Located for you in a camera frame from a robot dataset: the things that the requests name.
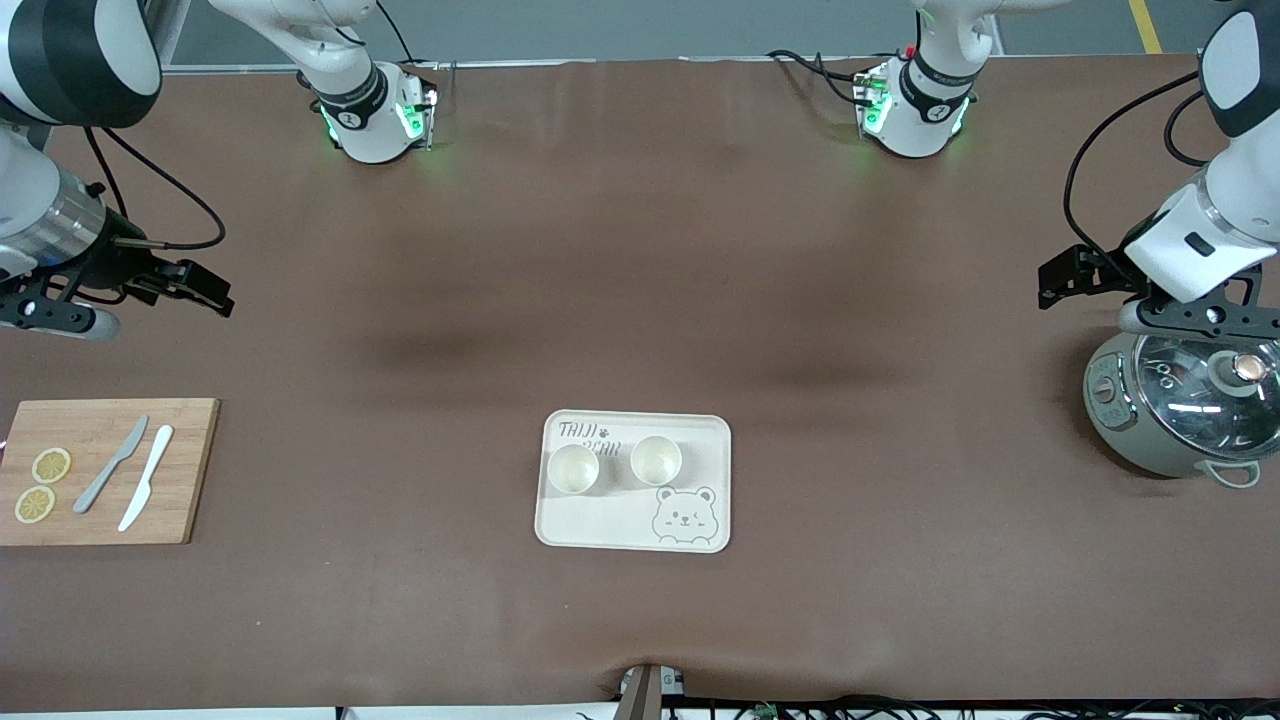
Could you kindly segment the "white IKEA cup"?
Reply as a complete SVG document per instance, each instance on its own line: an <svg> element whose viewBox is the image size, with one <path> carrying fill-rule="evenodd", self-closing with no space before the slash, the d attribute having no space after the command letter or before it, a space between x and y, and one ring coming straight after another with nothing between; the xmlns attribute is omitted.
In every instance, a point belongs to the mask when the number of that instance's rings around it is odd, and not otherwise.
<svg viewBox="0 0 1280 720"><path fill-rule="evenodd" d="M586 446L566 445L547 461L547 483L563 495L589 492L600 477L600 459Z"/></svg>
<svg viewBox="0 0 1280 720"><path fill-rule="evenodd" d="M684 452L669 437L649 436L634 446L630 468L635 478L645 486L668 486L684 468Z"/></svg>

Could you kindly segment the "glass pot lid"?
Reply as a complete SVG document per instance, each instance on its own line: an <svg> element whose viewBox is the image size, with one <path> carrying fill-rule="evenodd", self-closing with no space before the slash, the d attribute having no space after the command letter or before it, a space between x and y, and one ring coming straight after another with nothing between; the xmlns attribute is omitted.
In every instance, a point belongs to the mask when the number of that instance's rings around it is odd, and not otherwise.
<svg viewBox="0 0 1280 720"><path fill-rule="evenodd" d="M1135 378L1156 420L1202 454L1228 461L1280 451L1280 347L1146 336Z"/></svg>

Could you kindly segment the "grey-green electric cooking pot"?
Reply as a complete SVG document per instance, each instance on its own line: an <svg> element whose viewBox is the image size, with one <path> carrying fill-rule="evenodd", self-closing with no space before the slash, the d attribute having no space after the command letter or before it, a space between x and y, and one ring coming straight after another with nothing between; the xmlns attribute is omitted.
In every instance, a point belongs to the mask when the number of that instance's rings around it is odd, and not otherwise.
<svg viewBox="0 0 1280 720"><path fill-rule="evenodd" d="M1261 460L1228 461L1202 454L1156 420L1140 396L1137 347L1146 334L1116 334L1091 356L1082 379L1085 411L1100 437L1130 464L1160 477L1203 475L1229 489L1260 483Z"/></svg>

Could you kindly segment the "grey plastic knife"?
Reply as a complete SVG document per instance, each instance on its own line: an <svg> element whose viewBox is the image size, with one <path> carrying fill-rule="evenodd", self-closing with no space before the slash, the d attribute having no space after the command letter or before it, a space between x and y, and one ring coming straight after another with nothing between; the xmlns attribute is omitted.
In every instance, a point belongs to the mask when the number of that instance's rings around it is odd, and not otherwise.
<svg viewBox="0 0 1280 720"><path fill-rule="evenodd" d="M102 493L105 486L109 483L110 478L115 470L129 459L134 451L138 448L145 432L148 427L148 415L142 415L134 424L131 433L125 437L116 452L108 460L102 470L95 477L84 492L77 498L72 510L74 514L81 515L88 512L96 503L99 496Z"/></svg>

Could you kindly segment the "white plastic knife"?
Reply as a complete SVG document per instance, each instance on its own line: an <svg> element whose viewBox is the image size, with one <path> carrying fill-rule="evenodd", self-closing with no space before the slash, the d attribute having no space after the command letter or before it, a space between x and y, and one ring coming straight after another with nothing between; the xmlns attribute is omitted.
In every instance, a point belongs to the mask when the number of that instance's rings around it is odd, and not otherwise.
<svg viewBox="0 0 1280 720"><path fill-rule="evenodd" d="M172 442L174 433L175 428L172 425L159 427L154 442L151 443L146 464L140 475L138 484L134 488L131 502L116 527L118 532L127 532L145 510L152 493L154 475Z"/></svg>

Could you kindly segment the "bamboo cutting board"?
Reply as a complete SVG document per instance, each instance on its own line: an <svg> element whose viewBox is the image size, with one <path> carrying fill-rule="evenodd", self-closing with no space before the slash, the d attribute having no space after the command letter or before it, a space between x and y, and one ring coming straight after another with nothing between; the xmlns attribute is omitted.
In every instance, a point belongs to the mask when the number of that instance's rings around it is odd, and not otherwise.
<svg viewBox="0 0 1280 720"><path fill-rule="evenodd" d="M182 544L189 541L221 404L216 398L79 398L26 400L4 438L0 460L0 547ZM92 509L72 507L142 415L148 427L134 451L111 475ZM151 497L124 533L124 515L159 427L175 433L154 475ZM14 516L19 495L38 483L31 464L46 448L61 447L73 457L67 477L50 486L56 507L40 523Z"/></svg>

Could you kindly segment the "brown table cover mat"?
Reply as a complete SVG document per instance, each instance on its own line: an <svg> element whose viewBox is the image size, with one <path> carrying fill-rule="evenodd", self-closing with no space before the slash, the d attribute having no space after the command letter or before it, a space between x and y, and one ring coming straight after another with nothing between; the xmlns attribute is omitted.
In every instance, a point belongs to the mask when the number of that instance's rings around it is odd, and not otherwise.
<svg viewBox="0 0 1280 720"><path fill-rule="evenodd" d="M929 160L768 61L449 77L335 151L289 76L170 77L125 140L227 223L236 310L0 331L40 398L215 397L183 546L0 550L0 710L531 705L628 666L744 700L1280 697L1280 478L1137 473L1043 313L1065 172L1190 56L998 59ZM732 432L717 553L544 544L545 419Z"/></svg>

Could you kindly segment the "cream tray with bear print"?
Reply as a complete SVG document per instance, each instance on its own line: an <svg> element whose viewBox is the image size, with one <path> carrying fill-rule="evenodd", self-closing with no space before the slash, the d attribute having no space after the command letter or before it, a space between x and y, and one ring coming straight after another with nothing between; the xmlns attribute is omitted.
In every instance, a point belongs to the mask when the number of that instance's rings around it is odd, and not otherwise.
<svg viewBox="0 0 1280 720"><path fill-rule="evenodd" d="M634 446L649 436L676 441L684 468L673 483L645 486L630 468ZM589 447L600 477L582 495L547 483L547 461L566 445ZM534 528L549 546L717 553L732 532L732 432L714 415L562 409L541 433Z"/></svg>

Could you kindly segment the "table edge clamp bracket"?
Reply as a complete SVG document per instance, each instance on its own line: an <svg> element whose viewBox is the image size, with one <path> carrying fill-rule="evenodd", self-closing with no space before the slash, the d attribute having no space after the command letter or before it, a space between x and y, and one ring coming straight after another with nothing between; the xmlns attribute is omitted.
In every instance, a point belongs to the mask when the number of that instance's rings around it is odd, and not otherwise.
<svg viewBox="0 0 1280 720"><path fill-rule="evenodd" d="M631 667L620 683L613 720L682 720L678 703L686 698L685 673L666 665Z"/></svg>

